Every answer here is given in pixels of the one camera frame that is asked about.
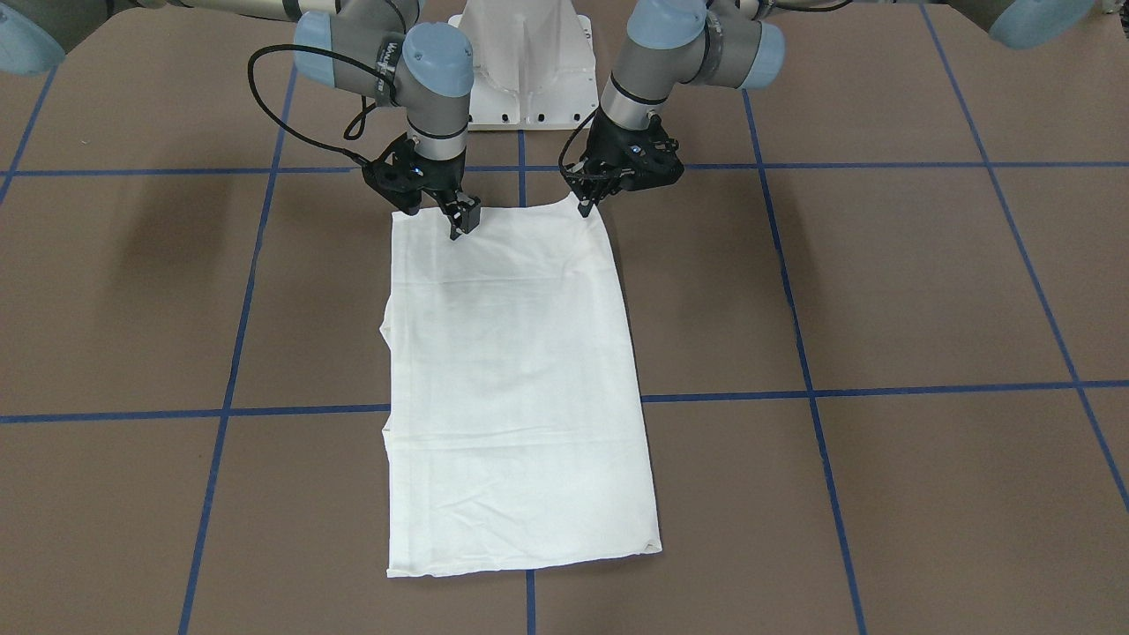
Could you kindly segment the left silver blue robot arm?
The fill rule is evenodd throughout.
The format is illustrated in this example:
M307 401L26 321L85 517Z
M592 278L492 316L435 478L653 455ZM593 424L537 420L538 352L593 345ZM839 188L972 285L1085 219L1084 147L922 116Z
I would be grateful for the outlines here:
M662 124L677 86L759 90L774 82L786 56L776 12L826 14L842 1L639 1L610 69L578 160L559 172L587 217L612 195L677 183L680 145Z

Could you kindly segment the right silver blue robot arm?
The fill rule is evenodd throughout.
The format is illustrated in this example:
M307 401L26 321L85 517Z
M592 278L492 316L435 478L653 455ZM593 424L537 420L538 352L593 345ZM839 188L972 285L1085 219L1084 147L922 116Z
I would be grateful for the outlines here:
M399 212L419 214L423 194L439 205L457 240L476 228L481 200L463 190L473 51L460 28L421 21L426 1L3 1L3 72L43 75L113 17L174 5L271 21L294 23L294 43L271 45L247 62L251 96L287 134L362 168L364 181ZM294 53L304 77L364 97L343 134L358 139L375 108L404 108L406 133L377 158L295 131L259 95L262 56Z

